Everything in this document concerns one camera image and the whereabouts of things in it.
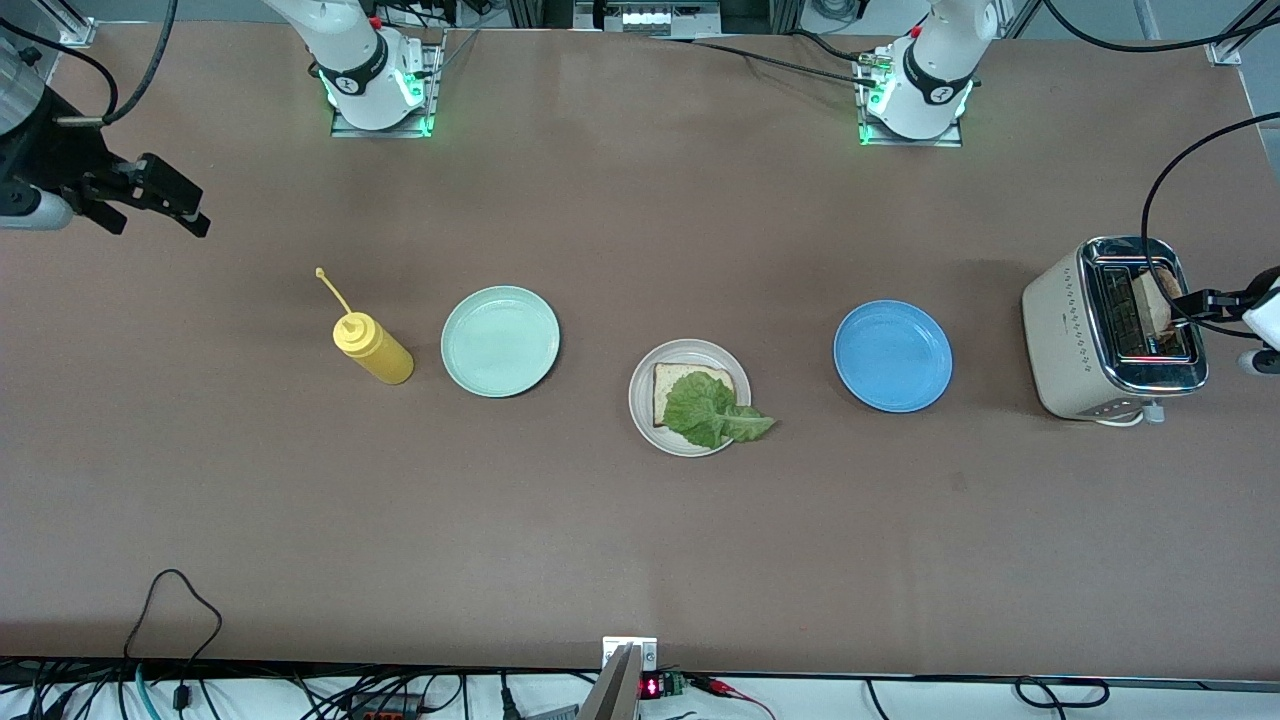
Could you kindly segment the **toasted bread slice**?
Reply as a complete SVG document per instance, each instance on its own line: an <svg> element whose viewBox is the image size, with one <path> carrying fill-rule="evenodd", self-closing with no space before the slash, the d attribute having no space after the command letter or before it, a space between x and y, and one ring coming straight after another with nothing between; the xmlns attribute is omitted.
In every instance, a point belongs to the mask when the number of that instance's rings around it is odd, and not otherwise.
<svg viewBox="0 0 1280 720"><path fill-rule="evenodd" d="M1166 266L1142 270L1133 281L1135 310L1143 333L1164 341L1174 333L1172 309L1169 300L1183 295L1178 277Z"/></svg>
<svg viewBox="0 0 1280 720"><path fill-rule="evenodd" d="M736 386L731 374L721 368L694 363L658 363L653 368L653 425L663 427L668 397L675 384L692 373L705 373L710 378L724 384L732 395L736 395Z"/></svg>

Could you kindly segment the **yellow mustard squeeze bottle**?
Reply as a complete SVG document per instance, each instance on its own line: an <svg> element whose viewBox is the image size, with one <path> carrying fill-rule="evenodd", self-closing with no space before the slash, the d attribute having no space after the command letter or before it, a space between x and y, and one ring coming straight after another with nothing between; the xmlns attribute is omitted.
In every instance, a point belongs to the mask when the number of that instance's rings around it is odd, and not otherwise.
<svg viewBox="0 0 1280 720"><path fill-rule="evenodd" d="M355 311L321 266L315 269L315 277L329 288L344 311L332 331L334 345L381 383L404 383L415 370L410 351L381 323L366 313Z"/></svg>

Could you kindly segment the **green lettuce leaf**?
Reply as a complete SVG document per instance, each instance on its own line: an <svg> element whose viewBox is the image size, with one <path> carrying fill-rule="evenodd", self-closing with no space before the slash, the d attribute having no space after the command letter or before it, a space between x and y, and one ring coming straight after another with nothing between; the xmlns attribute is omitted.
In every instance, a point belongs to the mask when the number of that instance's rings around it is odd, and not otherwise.
<svg viewBox="0 0 1280 720"><path fill-rule="evenodd" d="M672 384L660 420L689 443L703 448L718 448L726 441L754 442L776 424L774 418L737 404L733 389L701 370L690 372Z"/></svg>

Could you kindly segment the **blue plate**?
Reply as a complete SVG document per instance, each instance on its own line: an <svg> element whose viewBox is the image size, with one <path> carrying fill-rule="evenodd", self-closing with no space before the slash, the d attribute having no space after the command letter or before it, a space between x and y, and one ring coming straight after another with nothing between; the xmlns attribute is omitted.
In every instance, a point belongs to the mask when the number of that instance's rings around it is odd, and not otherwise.
<svg viewBox="0 0 1280 720"><path fill-rule="evenodd" d="M929 407L954 374L954 354L940 323L895 299L873 300L846 314L835 332L832 359L845 389L882 413Z"/></svg>

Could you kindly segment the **pale green plate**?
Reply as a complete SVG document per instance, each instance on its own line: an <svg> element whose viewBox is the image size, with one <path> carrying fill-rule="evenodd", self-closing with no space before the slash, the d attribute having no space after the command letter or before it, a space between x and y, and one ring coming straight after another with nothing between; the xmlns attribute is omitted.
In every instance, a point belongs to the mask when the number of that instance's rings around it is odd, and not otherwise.
<svg viewBox="0 0 1280 720"><path fill-rule="evenodd" d="M538 386L556 365L561 324L540 295L517 286L479 290L454 306L442 329L449 378L484 398L507 398Z"/></svg>

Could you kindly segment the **beige plate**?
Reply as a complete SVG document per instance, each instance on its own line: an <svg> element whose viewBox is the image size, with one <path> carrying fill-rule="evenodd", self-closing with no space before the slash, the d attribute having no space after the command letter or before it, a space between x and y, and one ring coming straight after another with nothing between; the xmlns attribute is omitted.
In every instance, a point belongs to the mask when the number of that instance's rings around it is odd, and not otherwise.
<svg viewBox="0 0 1280 720"><path fill-rule="evenodd" d="M753 388L742 364L719 345L705 340L672 340L654 347L636 365L628 384L628 409L635 427L653 447L676 457L705 457L727 448L726 439L717 448L691 445L667 427L655 427L655 368L659 364L694 364L723 372L732 379L739 405L753 405Z"/></svg>

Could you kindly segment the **beige and chrome toaster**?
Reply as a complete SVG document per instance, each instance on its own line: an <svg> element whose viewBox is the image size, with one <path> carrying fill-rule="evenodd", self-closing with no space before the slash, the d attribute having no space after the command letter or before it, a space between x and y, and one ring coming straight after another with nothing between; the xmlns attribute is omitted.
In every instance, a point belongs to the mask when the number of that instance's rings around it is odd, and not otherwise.
<svg viewBox="0 0 1280 720"><path fill-rule="evenodd" d="M1153 265L1187 283L1175 251L1151 245ZM1071 421L1133 427L1164 421L1164 401L1193 395L1210 377L1194 327L1164 341L1140 328L1133 281L1149 269L1138 236L1103 236L1069 251L1025 287L1021 316L1042 406Z"/></svg>

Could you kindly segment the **black control box with lights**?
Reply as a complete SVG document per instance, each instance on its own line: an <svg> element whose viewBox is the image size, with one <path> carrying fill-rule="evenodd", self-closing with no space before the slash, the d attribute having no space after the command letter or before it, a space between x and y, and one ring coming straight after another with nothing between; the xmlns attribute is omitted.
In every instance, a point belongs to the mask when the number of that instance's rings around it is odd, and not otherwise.
<svg viewBox="0 0 1280 720"><path fill-rule="evenodd" d="M692 40L722 33L717 0L573 0L572 29Z"/></svg>

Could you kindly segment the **red alligator clip lead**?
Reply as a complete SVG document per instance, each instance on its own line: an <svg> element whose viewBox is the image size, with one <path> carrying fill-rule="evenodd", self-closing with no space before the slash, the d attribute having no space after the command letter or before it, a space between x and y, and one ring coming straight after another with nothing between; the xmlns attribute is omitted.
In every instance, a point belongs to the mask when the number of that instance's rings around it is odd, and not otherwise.
<svg viewBox="0 0 1280 720"><path fill-rule="evenodd" d="M774 712L767 705L762 703L759 700L755 700L749 694L742 693L741 691L733 688L726 682L722 682L721 679L708 675L687 674L687 673L684 675L684 678L687 684L701 692L705 692L708 694L712 694L722 700L732 700L744 703L750 703L756 708L762 710L769 720L778 720Z"/></svg>

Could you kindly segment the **grey metal bar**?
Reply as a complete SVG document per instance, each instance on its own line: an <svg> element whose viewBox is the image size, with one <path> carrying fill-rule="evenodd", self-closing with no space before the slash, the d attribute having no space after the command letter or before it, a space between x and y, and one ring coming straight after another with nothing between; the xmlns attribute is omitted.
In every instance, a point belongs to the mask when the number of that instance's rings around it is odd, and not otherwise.
<svg viewBox="0 0 1280 720"><path fill-rule="evenodd" d="M575 720L637 720L644 647L635 641L617 644Z"/></svg>

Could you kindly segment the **aluminium frame post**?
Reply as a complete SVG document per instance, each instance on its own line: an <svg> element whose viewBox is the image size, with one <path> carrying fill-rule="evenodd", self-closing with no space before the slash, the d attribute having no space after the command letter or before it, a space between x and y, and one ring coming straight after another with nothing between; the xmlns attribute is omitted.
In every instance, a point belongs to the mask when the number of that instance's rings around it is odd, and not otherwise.
<svg viewBox="0 0 1280 720"><path fill-rule="evenodd" d="M1251 0L1226 27L1219 40L1207 46L1215 65L1239 65L1242 50L1265 29L1280 27L1280 0Z"/></svg>
<svg viewBox="0 0 1280 720"><path fill-rule="evenodd" d="M92 44L99 23L78 9L73 0L32 0L32 3L44 15L44 27L54 33L58 42L69 47L88 47Z"/></svg>

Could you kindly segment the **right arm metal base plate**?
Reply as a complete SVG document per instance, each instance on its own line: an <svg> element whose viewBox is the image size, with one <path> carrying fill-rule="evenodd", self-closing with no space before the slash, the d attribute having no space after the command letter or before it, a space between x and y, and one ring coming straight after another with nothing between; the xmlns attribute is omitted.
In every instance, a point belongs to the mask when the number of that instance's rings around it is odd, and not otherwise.
<svg viewBox="0 0 1280 720"><path fill-rule="evenodd" d="M429 138L435 128L444 64L443 46L379 31L388 41L387 67L357 102L339 100L326 86L333 138Z"/></svg>

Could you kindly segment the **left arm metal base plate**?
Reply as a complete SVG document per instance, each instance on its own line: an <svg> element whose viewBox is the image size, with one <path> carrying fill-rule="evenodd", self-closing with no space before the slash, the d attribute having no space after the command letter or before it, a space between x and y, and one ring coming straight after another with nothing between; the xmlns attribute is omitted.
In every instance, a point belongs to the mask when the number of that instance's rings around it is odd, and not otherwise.
<svg viewBox="0 0 1280 720"><path fill-rule="evenodd" d="M902 54L890 45L861 53L851 63L855 77L870 82L855 88L859 142L959 147L960 118L974 78L915 78L906 67Z"/></svg>

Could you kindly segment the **silver metal bracket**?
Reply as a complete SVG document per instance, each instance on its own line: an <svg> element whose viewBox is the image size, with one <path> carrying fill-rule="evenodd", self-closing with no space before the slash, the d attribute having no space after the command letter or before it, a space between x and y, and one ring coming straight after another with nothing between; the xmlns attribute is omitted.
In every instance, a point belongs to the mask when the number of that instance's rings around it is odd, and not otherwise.
<svg viewBox="0 0 1280 720"><path fill-rule="evenodd" d="M654 673L658 660L658 642L655 637L637 635L605 635L602 639L602 667L605 667L612 656L620 650L632 647L641 664L643 673Z"/></svg>

